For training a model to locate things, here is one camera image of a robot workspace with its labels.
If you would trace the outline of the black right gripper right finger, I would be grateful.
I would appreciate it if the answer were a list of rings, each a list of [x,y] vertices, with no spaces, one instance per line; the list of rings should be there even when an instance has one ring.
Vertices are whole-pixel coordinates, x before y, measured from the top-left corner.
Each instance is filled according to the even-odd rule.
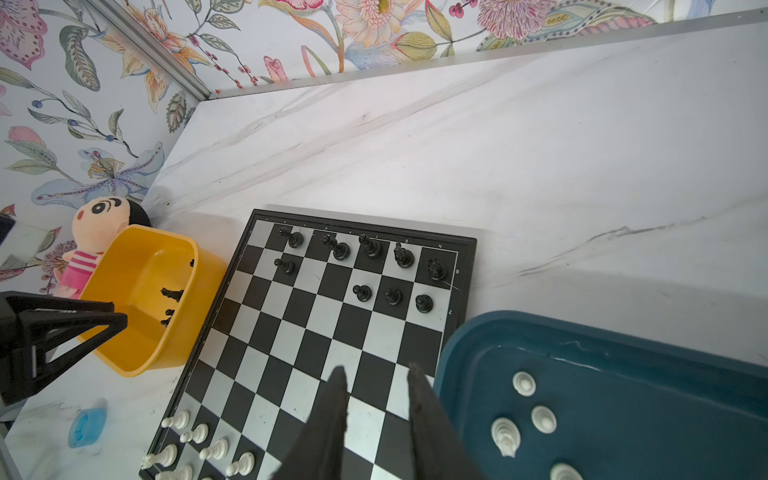
[[[415,479],[484,479],[416,363],[409,365],[409,425]]]

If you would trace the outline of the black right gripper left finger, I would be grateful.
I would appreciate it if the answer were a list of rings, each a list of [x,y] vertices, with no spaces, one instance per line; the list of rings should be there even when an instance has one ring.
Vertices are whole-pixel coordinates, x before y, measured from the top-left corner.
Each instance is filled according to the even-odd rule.
[[[346,374],[342,366],[337,366],[272,479],[340,479],[347,415]]]

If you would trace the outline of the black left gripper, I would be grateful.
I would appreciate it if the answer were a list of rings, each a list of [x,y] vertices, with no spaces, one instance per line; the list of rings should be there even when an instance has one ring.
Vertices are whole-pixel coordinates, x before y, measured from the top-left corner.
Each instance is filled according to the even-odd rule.
[[[2,292],[2,403],[36,395],[126,326],[111,302]]]

